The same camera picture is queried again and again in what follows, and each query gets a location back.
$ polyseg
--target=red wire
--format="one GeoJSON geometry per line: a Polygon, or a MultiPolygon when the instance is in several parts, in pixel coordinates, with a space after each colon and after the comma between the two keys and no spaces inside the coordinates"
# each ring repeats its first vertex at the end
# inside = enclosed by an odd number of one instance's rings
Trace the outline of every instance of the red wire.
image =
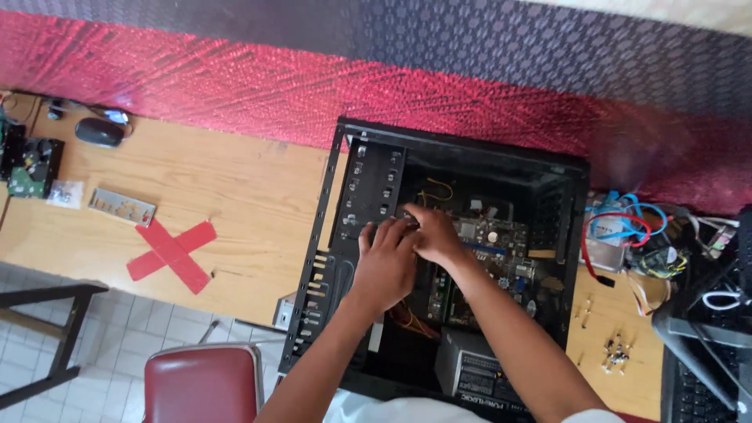
{"type": "Polygon", "coordinates": [[[600,215],[594,215],[590,219],[585,222],[584,225],[582,225],[582,259],[585,260],[585,267],[587,267],[587,271],[590,272],[590,275],[594,277],[595,279],[598,278],[596,275],[596,271],[593,269],[593,264],[590,262],[590,255],[587,253],[587,228],[590,226],[590,222],[594,221],[597,218],[604,218],[606,216],[615,216],[618,218],[627,218],[631,221],[635,221],[642,225],[645,228],[645,236],[640,242],[636,242],[634,244],[629,244],[632,247],[641,247],[645,244],[645,242],[650,239],[650,225],[647,224],[647,222],[641,218],[638,218],[634,215],[628,215],[627,213],[619,213],[619,212],[611,212],[611,213],[601,213],[600,215]]]}

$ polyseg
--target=table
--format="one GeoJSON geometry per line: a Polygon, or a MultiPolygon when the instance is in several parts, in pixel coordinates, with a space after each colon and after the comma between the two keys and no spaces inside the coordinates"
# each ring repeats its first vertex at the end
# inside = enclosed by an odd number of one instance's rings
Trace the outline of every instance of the table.
{"type": "MultiPolygon", "coordinates": [[[[19,99],[18,108],[32,100],[19,99]]],[[[120,147],[107,149],[74,136],[76,122],[87,115],[75,111],[53,121],[44,110],[33,128],[33,136],[65,141],[59,179],[83,181],[84,203],[103,187],[156,204],[156,219],[173,236],[211,220],[217,240],[191,257],[215,277],[199,295],[168,267],[133,282],[126,264],[150,248],[132,225],[85,204],[74,210],[33,199],[8,200],[0,260],[271,325],[277,299],[299,283],[329,152],[145,118],[134,119],[133,135],[120,147]]],[[[333,190],[343,174],[339,166],[333,190]]],[[[330,198],[333,210],[337,196],[330,198]]],[[[323,233],[330,232],[332,215],[323,233]]],[[[328,243],[324,238],[320,248],[328,243]]],[[[663,344],[649,319],[637,314],[626,277],[616,280],[607,288],[580,268],[566,352],[612,409],[659,420],[663,344]],[[584,313],[575,316],[587,299],[592,312],[582,329],[584,313]],[[601,369],[603,346],[616,333],[634,345],[623,376],[601,369]]]]}

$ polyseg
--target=black computer mouse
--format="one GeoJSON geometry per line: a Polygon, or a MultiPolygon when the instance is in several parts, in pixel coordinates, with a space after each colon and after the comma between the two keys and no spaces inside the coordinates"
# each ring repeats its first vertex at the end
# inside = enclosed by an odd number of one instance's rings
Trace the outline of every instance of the black computer mouse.
{"type": "Polygon", "coordinates": [[[96,117],[85,117],[76,124],[76,136],[81,141],[102,147],[117,147],[125,134],[117,124],[96,117]]]}

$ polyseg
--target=black computer case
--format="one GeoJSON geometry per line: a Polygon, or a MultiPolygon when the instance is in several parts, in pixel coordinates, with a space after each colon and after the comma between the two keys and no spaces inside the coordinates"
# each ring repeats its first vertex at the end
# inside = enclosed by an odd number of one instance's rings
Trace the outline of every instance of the black computer case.
{"type": "MultiPolygon", "coordinates": [[[[349,291],[358,261],[357,237],[369,221],[399,214],[399,204],[414,201],[414,181],[429,176],[452,181],[456,207],[465,192],[499,199],[514,207],[514,220],[529,228],[529,250],[546,250],[539,264],[547,278],[559,281],[557,308],[544,328],[566,348],[572,295],[578,267],[589,166],[578,157],[499,145],[340,118],[335,128],[317,214],[308,244],[287,332],[280,373],[288,373],[332,317],[349,291]],[[318,251],[324,215],[341,149],[349,154],[328,251],[318,251]]],[[[414,308],[420,308],[420,301],[414,308]]],[[[445,396],[433,372],[438,343],[396,330],[385,319],[378,353],[361,342],[341,387],[382,400],[432,397],[472,409],[496,420],[498,410],[445,396]]],[[[527,416],[514,417],[527,421],[527,416]]]]}

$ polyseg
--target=red chair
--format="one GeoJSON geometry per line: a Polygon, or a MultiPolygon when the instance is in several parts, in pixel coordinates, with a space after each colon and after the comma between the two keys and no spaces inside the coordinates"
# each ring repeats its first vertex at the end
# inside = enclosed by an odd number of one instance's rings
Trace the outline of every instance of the red chair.
{"type": "Polygon", "coordinates": [[[251,423],[264,401],[261,353],[255,344],[205,344],[160,351],[149,358],[144,423],[251,423]]]}

